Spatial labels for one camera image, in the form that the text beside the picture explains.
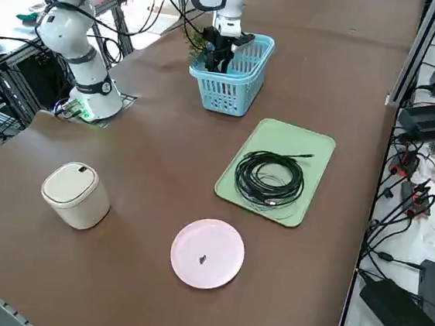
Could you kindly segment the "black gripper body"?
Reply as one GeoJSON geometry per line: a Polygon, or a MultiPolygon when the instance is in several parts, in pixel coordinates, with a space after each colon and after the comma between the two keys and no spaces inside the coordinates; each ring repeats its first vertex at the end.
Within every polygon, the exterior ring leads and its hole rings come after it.
{"type": "Polygon", "coordinates": [[[205,45],[202,48],[203,52],[216,51],[233,54],[233,45],[237,40],[236,37],[222,36],[213,26],[204,27],[202,32],[205,45]]]}

